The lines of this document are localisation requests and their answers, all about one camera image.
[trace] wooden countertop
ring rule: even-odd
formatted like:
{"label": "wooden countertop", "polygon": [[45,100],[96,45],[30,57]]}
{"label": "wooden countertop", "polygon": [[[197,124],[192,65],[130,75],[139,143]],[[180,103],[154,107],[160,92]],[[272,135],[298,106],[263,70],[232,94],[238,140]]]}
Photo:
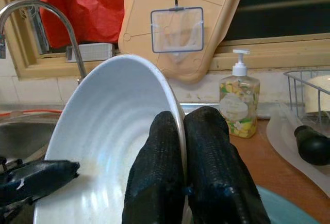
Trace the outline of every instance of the wooden countertop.
{"label": "wooden countertop", "polygon": [[320,223],[330,223],[330,198],[274,150],[267,139],[267,124],[259,121],[250,139],[230,137],[254,182],[286,198]]}

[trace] red plastic bag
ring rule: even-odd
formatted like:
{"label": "red plastic bag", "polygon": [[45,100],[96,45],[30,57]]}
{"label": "red plastic bag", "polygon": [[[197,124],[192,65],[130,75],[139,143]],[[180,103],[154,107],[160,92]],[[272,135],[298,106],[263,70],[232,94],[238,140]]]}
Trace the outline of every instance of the red plastic bag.
{"label": "red plastic bag", "polygon": [[[78,43],[118,41],[124,18],[124,0],[42,0],[60,9],[70,20]],[[40,9],[51,47],[70,44],[65,26],[52,13]]]}

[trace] white wall tile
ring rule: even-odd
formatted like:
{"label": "white wall tile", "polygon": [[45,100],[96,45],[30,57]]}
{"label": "white wall tile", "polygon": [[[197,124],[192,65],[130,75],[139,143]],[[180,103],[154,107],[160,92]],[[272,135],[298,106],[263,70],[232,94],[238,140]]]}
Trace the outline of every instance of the white wall tile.
{"label": "white wall tile", "polygon": [[61,103],[62,99],[56,78],[19,81],[13,77],[20,102]]}
{"label": "white wall tile", "polygon": [[17,103],[18,101],[12,77],[0,77],[0,103]]}
{"label": "white wall tile", "polygon": [[[250,70],[249,76],[260,80],[260,98],[263,103],[289,102],[288,80],[282,70]],[[219,82],[231,71],[209,73],[196,84],[183,84],[174,79],[169,83],[180,103],[216,103],[219,101]]]}
{"label": "white wall tile", "polygon": [[207,74],[196,84],[183,84],[170,79],[169,83],[180,103],[216,103],[219,101],[219,81],[228,74]]}
{"label": "white wall tile", "polygon": [[0,77],[1,76],[17,76],[7,45],[6,59],[0,59]]}
{"label": "white wall tile", "polygon": [[78,87],[77,77],[58,78],[57,82],[61,99],[64,103],[66,103]]}

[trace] cutting board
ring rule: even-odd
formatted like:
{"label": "cutting board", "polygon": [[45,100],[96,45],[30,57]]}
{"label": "cutting board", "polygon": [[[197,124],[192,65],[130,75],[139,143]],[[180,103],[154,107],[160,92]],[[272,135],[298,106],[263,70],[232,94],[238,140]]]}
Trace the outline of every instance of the cutting board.
{"label": "cutting board", "polygon": [[174,0],[125,0],[125,16],[119,35],[121,53],[140,55],[155,64],[169,78],[196,83],[207,73],[213,54],[224,39],[237,9],[239,0],[178,0],[183,7],[202,7],[204,10],[204,49],[181,53],[176,62],[172,53],[152,51],[150,13],[174,6]]}

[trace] window frame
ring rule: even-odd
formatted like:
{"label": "window frame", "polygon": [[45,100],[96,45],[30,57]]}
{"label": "window frame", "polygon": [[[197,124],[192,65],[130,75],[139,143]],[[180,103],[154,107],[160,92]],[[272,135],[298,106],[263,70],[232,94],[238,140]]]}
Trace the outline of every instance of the window frame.
{"label": "window frame", "polygon": [[[0,0],[0,7],[11,1]],[[18,11],[8,18],[5,36],[19,78],[79,76],[77,64],[68,63],[65,53],[39,54],[31,24]],[[237,47],[251,50],[245,59],[251,69],[330,66],[329,44],[330,33],[224,41],[216,49],[209,70],[231,70],[237,62],[232,50]],[[100,63],[85,62],[87,72]]]}

